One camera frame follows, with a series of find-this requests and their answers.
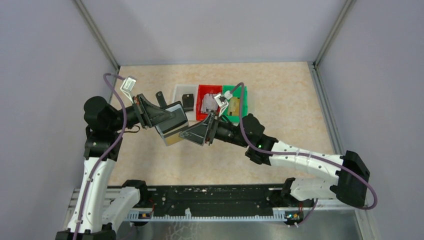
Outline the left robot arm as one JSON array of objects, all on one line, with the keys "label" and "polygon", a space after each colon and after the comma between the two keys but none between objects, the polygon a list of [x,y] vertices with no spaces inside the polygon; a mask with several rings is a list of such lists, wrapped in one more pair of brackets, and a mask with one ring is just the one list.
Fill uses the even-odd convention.
[{"label": "left robot arm", "polygon": [[176,101],[155,105],[143,94],[133,97],[131,106],[115,109],[103,97],[94,96],[84,104],[86,142],[84,171],[80,194],[65,230],[56,234],[57,240],[115,240],[117,231],[130,210],[148,200],[147,186],[142,180],[128,180],[118,198],[104,209],[108,182],[114,169],[123,135],[127,128],[140,124],[143,129],[158,126],[176,118]]}]

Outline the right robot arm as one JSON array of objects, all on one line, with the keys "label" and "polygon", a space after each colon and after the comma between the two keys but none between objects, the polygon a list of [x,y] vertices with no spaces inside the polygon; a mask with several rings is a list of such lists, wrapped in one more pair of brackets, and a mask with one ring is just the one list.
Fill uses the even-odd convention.
[{"label": "right robot arm", "polygon": [[288,178],[281,196],[294,202],[309,199],[337,199],[362,210],[373,209],[377,202],[369,184],[370,171],[358,153],[325,154],[305,150],[267,136],[265,127],[251,113],[238,125],[210,113],[203,121],[184,129],[179,136],[200,146],[220,140],[246,148],[245,156],[258,165],[292,168],[313,175],[310,180]]}]

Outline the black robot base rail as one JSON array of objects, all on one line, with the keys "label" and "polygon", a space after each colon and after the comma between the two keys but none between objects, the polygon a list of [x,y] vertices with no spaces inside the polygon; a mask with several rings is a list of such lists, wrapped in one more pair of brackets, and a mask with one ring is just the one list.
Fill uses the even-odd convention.
[{"label": "black robot base rail", "polygon": [[124,220],[147,222],[254,222],[289,225],[303,220],[314,200],[298,201],[282,184],[156,185],[145,187],[141,201]]}]

